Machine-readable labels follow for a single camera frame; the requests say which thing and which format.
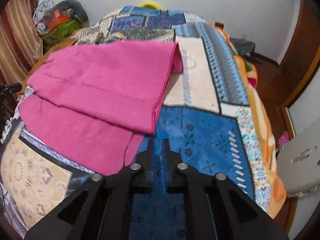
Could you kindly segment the orange round box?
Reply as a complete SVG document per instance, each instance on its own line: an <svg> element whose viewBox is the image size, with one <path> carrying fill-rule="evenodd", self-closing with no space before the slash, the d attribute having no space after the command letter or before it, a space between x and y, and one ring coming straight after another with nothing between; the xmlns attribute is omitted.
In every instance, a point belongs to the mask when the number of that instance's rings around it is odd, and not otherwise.
<svg viewBox="0 0 320 240"><path fill-rule="evenodd" d="M49 24L48 24L48 29L53 30L56 28L59 24L66 22L69 19L68 15L62 15L58 18L53 19Z"/></svg>

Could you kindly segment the grey folding stool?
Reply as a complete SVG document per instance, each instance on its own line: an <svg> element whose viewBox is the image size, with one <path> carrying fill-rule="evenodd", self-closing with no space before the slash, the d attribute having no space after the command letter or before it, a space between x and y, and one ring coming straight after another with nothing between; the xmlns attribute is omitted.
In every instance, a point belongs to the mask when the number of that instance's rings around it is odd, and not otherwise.
<svg viewBox="0 0 320 240"><path fill-rule="evenodd" d="M319 188L319 120L280 149L278 176L289 196Z"/></svg>

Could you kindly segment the blue patchwork bedspread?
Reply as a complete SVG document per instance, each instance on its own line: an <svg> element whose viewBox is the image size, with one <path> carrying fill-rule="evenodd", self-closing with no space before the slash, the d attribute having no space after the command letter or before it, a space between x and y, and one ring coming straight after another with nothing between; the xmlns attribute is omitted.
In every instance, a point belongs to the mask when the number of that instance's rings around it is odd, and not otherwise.
<svg viewBox="0 0 320 240"><path fill-rule="evenodd" d="M73 46L161 41L180 48L183 72L170 75L155 133L144 136L132 161L152 138L150 192L133 195L127 239L187 239L183 195L167 193L164 139L182 162L209 176L224 173L254 201L252 171L235 116L241 106L249 106L248 95L232 52L214 26L187 11L127 6L72 37ZM97 173L29 131L19 107L32 93L26 84L1 138L1 239L25 239L37 222Z"/></svg>

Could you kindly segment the brown wooden door frame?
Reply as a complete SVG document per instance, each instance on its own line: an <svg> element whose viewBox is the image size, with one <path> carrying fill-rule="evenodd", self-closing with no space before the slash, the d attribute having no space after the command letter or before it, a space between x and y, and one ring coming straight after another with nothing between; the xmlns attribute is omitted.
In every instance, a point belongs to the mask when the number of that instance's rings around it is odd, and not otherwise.
<svg viewBox="0 0 320 240"><path fill-rule="evenodd" d="M298 87L309 70L319 48L319 18L300 0L299 14L289 47L279 67L278 105Z"/></svg>

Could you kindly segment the striped brown curtain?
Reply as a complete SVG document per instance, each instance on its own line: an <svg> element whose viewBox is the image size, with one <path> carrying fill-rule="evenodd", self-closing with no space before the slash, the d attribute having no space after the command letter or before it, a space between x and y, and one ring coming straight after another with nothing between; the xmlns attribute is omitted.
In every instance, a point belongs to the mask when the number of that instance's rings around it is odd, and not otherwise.
<svg viewBox="0 0 320 240"><path fill-rule="evenodd" d="M43 55L33 13L39 0L9 0L1 12L1 83L21 82Z"/></svg>

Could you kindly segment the yellow plush toy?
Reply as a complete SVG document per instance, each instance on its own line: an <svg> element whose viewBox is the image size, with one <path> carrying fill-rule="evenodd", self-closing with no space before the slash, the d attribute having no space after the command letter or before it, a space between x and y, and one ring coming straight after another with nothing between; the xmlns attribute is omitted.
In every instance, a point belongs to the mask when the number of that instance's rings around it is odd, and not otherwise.
<svg viewBox="0 0 320 240"><path fill-rule="evenodd" d="M143 7L143 8L152 9L152 10L162 10L161 5L159 5L158 3L151 1L151 0L143 1L142 3L140 3L139 6Z"/></svg>

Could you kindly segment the pink pants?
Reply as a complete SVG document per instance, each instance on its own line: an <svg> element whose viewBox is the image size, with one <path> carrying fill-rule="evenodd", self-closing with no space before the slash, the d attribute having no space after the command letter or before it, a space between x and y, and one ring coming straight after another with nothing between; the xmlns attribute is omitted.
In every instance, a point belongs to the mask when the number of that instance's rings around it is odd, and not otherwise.
<svg viewBox="0 0 320 240"><path fill-rule="evenodd" d="M19 107L27 128L57 153L109 176L154 134L169 77L183 72L176 42L116 41L52 53L29 77Z"/></svg>

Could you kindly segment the grey neck pillow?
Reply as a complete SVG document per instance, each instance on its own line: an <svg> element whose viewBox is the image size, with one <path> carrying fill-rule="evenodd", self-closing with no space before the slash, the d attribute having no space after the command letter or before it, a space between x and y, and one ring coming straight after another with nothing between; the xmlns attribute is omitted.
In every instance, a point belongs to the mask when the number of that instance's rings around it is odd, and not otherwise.
<svg viewBox="0 0 320 240"><path fill-rule="evenodd" d="M60 15L77 18L81 23L88 23L88 16L81 3L76 0L64 0L53 6L52 11L59 11Z"/></svg>

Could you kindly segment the orange floral blanket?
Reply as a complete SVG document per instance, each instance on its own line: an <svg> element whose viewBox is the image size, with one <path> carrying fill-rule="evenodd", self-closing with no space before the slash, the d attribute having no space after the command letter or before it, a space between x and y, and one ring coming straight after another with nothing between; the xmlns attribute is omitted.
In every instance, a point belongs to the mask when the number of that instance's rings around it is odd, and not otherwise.
<svg viewBox="0 0 320 240"><path fill-rule="evenodd" d="M252 171L254 201L271 218L275 218L285 202L287 192L277 175L276 141L265 107L256 90L257 70L254 64L236 52L230 36L223 29L215 27L215 30L231 50L248 95L249 106L241 106L235 116Z"/></svg>

